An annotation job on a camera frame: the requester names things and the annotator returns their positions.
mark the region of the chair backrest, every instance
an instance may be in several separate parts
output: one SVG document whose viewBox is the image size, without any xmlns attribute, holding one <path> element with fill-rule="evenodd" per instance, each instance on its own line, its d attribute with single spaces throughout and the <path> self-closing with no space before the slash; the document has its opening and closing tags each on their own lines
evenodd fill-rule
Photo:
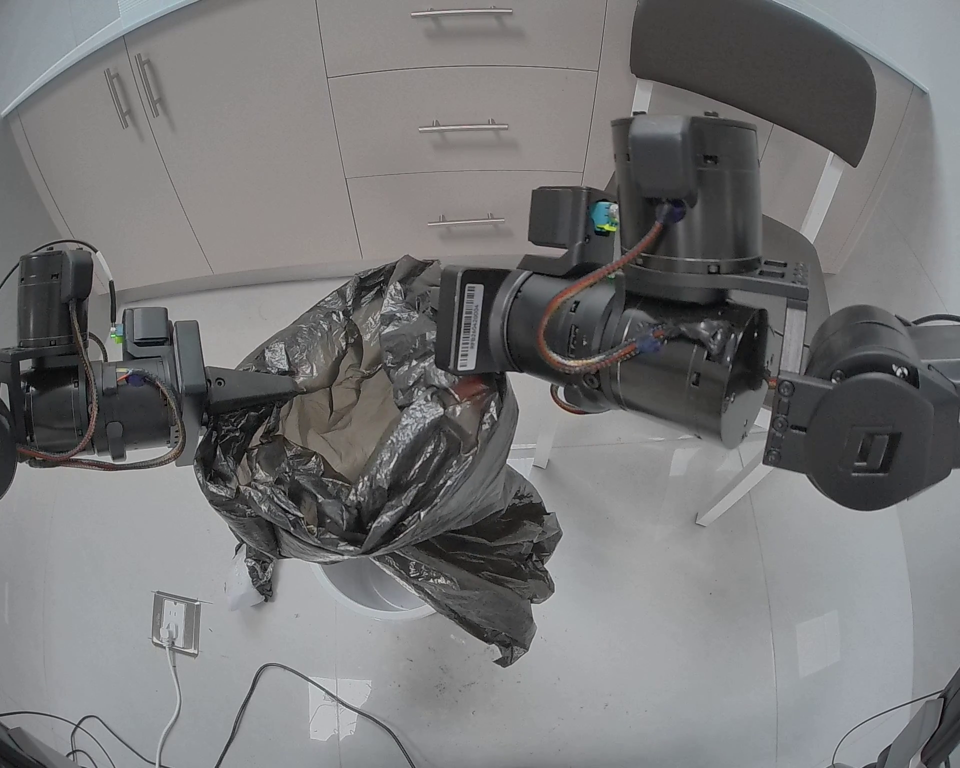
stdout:
<svg viewBox="0 0 960 768">
<path fill-rule="evenodd" d="M 876 82 L 851 43 L 773 0 L 639 0 L 630 69 L 782 126 L 856 166 Z"/>
</svg>

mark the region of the outlet cover plate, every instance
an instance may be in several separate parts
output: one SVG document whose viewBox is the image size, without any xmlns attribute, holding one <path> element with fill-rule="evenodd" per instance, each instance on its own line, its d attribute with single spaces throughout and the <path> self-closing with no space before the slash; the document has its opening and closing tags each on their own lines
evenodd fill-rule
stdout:
<svg viewBox="0 0 960 768">
<path fill-rule="evenodd" d="M 180 597 L 167 592 L 154 592 L 154 615 L 151 632 L 153 644 L 158 648 L 163 647 L 163 643 L 160 641 L 160 629 L 163 626 L 164 608 L 168 602 L 183 605 L 183 632 L 179 633 L 174 641 L 174 650 L 182 654 L 197 656 L 200 653 L 200 601 L 191 597 Z"/>
</svg>

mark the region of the drawer front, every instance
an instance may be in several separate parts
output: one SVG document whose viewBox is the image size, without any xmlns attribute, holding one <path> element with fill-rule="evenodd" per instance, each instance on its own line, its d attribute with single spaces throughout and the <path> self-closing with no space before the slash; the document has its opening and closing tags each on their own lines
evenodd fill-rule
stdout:
<svg viewBox="0 0 960 768">
<path fill-rule="evenodd" d="M 557 253 L 527 242 L 530 192 L 538 186 L 575 185 L 582 174 L 464 171 L 401 174 L 348 181 L 364 258 L 457 259 L 476 255 Z M 503 222 L 429 226 L 431 222 Z"/>
<path fill-rule="evenodd" d="M 595 87 L 581 70 L 467 66 L 335 78 L 330 96 L 348 177 L 581 173 Z"/>
<path fill-rule="evenodd" d="M 594 71 L 599 66 L 605 9 L 599 0 L 503 0 L 496 5 L 512 12 L 491 12 L 496 9 L 490 0 L 322 0 L 317 8 L 327 73 L 466 64 Z M 460 13 L 411 15 L 431 6 Z"/>
</svg>

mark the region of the cabinet handle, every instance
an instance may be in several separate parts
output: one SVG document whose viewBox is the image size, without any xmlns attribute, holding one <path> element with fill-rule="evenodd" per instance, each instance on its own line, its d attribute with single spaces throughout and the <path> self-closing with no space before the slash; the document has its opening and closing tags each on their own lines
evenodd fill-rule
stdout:
<svg viewBox="0 0 960 768">
<path fill-rule="evenodd" d="M 434 120 L 433 125 L 420 126 L 417 130 L 420 133 L 451 133 L 456 131 L 508 131 L 510 126 L 506 123 L 497 123 L 492 118 L 487 123 L 467 123 L 462 126 L 442 126 L 439 120 Z"/>
<path fill-rule="evenodd" d="M 427 222 L 428 227 L 469 227 L 476 224 L 506 224 L 506 219 L 494 218 L 492 213 L 486 219 L 447 219 L 443 214 L 435 222 Z"/>
<path fill-rule="evenodd" d="M 509 16 L 512 15 L 512 8 L 450 8 L 441 11 L 435 11 L 428 8 L 426 11 L 413 11 L 410 18 L 439 18 L 441 16 Z"/>
<path fill-rule="evenodd" d="M 108 67 L 104 70 L 104 77 L 107 78 L 107 89 L 110 92 L 110 99 L 113 100 L 113 108 L 117 110 L 120 125 L 122 130 L 125 131 L 130 126 L 130 123 L 127 121 L 127 118 L 130 116 L 130 110 L 123 109 L 123 104 L 120 102 L 120 94 L 117 92 L 116 85 L 114 84 L 114 81 L 120 80 L 120 76 L 116 72 L 110 72 Z"/>
<path fill-rule="evenodd" d="M 159 117 L 160 110 L 156 106 L 160 103 L 160 100 L 154 96 L 150 78 L 147 77 L 147 64 L 149 63 L 149 59 L 144 59 L 140 54 L 136 55 L 136 68 L 140 70 L 140 80 L 143 81 L 143 90 L 147 94 L 147 101 L 150 102 L 150 111 L 154 114 L 154 117 Z"/>
</svg>

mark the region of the barcode label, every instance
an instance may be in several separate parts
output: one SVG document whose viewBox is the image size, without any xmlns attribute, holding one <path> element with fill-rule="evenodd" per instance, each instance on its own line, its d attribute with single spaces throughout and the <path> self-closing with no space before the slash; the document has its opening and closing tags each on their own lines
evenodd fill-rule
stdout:
<svg viewBox="0 0 960 768">
<path fill-rule="evenodd" d="M 460 346 L 457 349 L 457 371 L 472 371 L 477 365 L 480 341 L 480 316 L 483 313 L 483 283 L 469 282 L 464 291 L 464 308 L 460 315 Z"/>
</svg>

